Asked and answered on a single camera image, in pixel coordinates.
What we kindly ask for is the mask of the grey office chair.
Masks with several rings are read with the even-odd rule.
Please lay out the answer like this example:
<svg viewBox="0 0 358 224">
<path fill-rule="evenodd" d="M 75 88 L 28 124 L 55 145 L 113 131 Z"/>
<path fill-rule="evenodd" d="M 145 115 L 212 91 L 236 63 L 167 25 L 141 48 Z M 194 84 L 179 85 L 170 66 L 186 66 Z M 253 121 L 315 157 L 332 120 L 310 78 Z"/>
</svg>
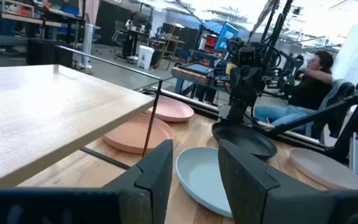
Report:
<svg viewBox="0 0 358 224">
<path fill-rule="evenodd" d="M 346 80 L 335 80 L 332 84 L 331 90 L 323 98 L 321 104 L 317 110 L 311 110 L 310 113 L 321 111 L 333 104 L 344 101 L 346 98 L 354 94 L 355 87 L 351 82 Z M 344 118 L 349 111 L 350 106 L 343 106 L 342 108 L 336 108 L 334 111 L 328 113 L 322 118 L 318 118 L 316 121 L 306 124 L 305 135 L 311 138 L 320 139 L 321 133 L 326 125 L 330 131 L 332 138 L 338 138 Z"/>
</svg>

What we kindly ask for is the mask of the wooden workbench with blue legs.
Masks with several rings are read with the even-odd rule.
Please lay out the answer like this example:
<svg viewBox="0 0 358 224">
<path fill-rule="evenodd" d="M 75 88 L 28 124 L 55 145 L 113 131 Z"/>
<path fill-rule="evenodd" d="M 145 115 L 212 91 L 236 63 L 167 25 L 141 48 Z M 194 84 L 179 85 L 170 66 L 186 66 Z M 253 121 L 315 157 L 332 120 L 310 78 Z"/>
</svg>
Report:
<svg viewBox="0 0 358 224">
<path fill-rule="evenodd" d="M 178 65 L 172 67 L 171 74 L 177 79 L 174 92 L 182 96 L 190 96 L 199 101 L 205 101 L 209 104 L 215 104 L 215 99 L 219 99 L 219 93 L 227 95 L 230 87 L 227 83 L 213 80 L 213 69 L 204 68 L 203 72 L 194 72 Z"/>
</svg>

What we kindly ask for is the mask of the beige plate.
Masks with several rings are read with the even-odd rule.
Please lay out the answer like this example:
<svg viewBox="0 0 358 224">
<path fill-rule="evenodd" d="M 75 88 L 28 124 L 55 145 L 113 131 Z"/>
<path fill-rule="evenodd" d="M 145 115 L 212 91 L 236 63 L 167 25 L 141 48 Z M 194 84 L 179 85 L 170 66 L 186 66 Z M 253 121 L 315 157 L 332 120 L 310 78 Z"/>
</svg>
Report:
<svg viewBox="0 0 358 224">
<path fill-rule="evenodd" d="M 358 175 L 330 157 L 309 149 L 293 148 L 290 159 L 302 173 L 329 189 L 358 190 Z"/>
</svg>

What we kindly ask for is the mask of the blue monitor screen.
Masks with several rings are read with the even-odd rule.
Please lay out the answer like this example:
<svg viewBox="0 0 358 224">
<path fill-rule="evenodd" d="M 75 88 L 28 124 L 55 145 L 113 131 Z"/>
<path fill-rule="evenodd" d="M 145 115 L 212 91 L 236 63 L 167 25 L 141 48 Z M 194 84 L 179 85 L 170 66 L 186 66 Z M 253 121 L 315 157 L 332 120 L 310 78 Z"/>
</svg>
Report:
<svg viewBox="0 0 358 224">
<path fill-rule="evenodd" d="M 218 40 L 214 47 L 216 52 L 224 52 L 227 49 L 228 40 L 236 38 L 239 34 L 239 29 L 229 22 L 225 22 L 218 36 Z"/>
</svg>

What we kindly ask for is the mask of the seated person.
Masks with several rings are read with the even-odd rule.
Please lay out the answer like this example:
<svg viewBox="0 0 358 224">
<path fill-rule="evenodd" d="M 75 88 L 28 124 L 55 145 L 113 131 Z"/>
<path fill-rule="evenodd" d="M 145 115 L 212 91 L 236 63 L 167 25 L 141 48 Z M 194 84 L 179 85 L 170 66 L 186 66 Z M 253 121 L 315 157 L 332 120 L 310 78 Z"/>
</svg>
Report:
<svg viewBox="0 0 358 224">
<path fill-rule="evenodd" d="M 300 83 L 292 89 L 288 106 L 257 106 L 254 109 L 254 117 L 259 121 L 278 126 L 308 116 L 310 110 L 316 111 L 331 91 L 333 63 L 333 56 L 327 51 L 315 52 L 303 69 Z"/>
</svg>

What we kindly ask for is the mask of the terracotta plate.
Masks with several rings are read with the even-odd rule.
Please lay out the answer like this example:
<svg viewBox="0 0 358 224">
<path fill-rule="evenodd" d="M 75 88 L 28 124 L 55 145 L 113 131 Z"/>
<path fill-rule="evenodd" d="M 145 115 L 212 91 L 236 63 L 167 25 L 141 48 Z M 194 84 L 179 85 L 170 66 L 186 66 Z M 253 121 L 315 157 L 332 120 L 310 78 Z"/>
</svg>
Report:
<svg viewBox="0 0 358 224">
<path fill-rule="evenodd" d="M 118 150 L 142 154 L 151 116 L 140 114 L 106 133 L 102 140 Z M 151 153 L 164 140 L 174 138 L 173 129 L 164 121 L 154 118 L 146 154 Z"/>
</svg>

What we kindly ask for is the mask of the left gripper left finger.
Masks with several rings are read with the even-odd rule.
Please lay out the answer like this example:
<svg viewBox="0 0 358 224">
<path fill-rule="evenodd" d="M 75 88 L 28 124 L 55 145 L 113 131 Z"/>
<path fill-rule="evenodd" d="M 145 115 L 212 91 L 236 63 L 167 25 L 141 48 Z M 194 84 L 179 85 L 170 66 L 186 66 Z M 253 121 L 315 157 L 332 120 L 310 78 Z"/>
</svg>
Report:
<svg viewBox="0 0 358 224">
<path fill-rule="evenodd" d="M 0 190 L 0 224 L 164 224 L 173 141 L 100 188 Z"/>
</svg>

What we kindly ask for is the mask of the white waste bin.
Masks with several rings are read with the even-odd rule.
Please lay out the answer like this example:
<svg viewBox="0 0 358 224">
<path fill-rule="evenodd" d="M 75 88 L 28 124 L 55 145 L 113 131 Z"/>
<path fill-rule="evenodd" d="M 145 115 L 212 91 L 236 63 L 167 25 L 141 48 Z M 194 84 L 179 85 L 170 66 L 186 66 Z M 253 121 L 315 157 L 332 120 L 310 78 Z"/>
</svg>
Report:
<svg viewBox="0 0 358 224">
<path fill-rule="evenodd" d="M 150 68 L 150 63 L 151 63 L 154 51 L 155 50 L 151 47 L 140 45 L 137 66 L 148 70 Z"/>
</svg>

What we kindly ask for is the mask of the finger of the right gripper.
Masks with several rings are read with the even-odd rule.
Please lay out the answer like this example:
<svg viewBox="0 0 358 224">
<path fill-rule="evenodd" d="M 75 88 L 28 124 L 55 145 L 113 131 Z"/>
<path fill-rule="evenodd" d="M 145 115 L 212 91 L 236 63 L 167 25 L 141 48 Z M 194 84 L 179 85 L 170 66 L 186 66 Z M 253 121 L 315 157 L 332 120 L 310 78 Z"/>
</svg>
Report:
<svg viewBox="0 0 358 224">
<path fill-rule="evenodd" d="M 257 121 L 253 115 L 253 104 L 250 101 L 240 99 L 238 107 L 243 117 L 247 118 L 250 122 Z"/>
<path fill-rule="evenodd" d="M 239 113 L 237 112 L 237 108 L 235 106 L 231 106 L 229 104 L 219 104 L 219 117 L 225 121 L 238 121 Z"/>
</svg>

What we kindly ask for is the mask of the pink plate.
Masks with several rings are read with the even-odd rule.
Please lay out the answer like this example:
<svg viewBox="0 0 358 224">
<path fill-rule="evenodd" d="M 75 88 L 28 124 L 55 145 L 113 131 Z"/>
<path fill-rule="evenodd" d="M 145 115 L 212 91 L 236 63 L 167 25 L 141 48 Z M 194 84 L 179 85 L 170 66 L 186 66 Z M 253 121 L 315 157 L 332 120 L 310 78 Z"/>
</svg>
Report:
<svg viewBox="0 0 358 224">
<path fill-rule="evenodd" d="M 166 96 L 159 96 L 155 116 L 162 121 L 180 123 L 188 121 L 194 115 L 187 104 Z"/>
</svg>

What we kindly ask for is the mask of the wooden shelf with black frame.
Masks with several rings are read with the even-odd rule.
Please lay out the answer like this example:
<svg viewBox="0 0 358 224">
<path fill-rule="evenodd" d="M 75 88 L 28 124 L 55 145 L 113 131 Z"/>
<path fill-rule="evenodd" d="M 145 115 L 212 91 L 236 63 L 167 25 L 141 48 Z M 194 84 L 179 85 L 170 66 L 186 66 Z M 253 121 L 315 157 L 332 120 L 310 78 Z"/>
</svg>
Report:
<svg viewBox="0 0 358 224">
<path fill-rule="evenodd" d="M 58 64 L 0 67 L 0 189 L 21 184 L 153 103 Z"/>
</svg>

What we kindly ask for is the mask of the pale grey plate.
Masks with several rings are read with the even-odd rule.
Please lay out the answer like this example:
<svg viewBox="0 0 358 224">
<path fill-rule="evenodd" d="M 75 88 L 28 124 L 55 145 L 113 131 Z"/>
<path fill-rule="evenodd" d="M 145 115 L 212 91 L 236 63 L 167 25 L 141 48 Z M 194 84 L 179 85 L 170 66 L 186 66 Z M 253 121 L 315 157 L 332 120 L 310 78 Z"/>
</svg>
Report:
<svg viewBox="0 0 358 224">
<path fill-rule="evenodd" d="M 193 200 L 214 213 L 232 217 L 219 170 L 217 148 L 185 149 L 177 156 L 175 167 L 181 185 Z"/>
</svg>

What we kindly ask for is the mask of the wooden workbench with shelves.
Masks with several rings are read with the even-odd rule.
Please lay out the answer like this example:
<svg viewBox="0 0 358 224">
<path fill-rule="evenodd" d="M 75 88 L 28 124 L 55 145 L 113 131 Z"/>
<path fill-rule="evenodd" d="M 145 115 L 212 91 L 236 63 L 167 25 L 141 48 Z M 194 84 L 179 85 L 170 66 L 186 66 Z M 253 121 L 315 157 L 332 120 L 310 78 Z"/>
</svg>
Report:
<svg viewBox="0 0 358 224">
<path fill-rule="evenodd" d="M 60 9 L 55 9 L 47 0 L 0 0 L 0 20 L 12 20 L 37 24 L 40 29 L 40 38 L 57 38 L 57 29 L 66 29 L 65 42 L 70 42 L 71 30 L 85 24 L 85 2 L 82 0 L 82 10 L 79 15 L 70 14 Z"/>
</svg>

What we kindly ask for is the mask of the white upright post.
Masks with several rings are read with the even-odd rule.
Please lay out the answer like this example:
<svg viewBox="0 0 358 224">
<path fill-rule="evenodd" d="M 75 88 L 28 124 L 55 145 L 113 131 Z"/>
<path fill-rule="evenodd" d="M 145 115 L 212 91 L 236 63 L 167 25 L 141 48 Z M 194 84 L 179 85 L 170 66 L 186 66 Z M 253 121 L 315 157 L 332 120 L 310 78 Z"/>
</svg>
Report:
<svg viewBox="0 0 358 224">
<path fill-rule="evenodd" d="M 90 58 L 88 55 L 91 54 L 91 45 L 93 40 L 93 27 L 94 25 L 86 23 L 85 24 L 85 32 L 84 32 L 84 38 L 83 38 L 83 53 L 85 54 L 83 56 L 83 65 L 85 68 L 90 68 L 89 60 Z"/>
</svg>

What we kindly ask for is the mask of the black plate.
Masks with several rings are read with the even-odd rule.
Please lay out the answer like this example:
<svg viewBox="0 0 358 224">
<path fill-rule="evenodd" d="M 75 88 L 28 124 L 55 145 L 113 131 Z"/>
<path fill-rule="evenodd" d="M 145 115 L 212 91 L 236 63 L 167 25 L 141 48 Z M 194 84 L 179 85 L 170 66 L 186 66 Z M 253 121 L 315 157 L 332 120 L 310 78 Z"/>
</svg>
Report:
<svg viewBox="0 0 358 224">
<path fill-rule="evenodd" d="M 211 132 L 217 141 L 225 139 L 263 161 L 267 161 L 277 154 L 275 144 L 250 127 L 218 122 L 212 125 Z"/>
</svg>

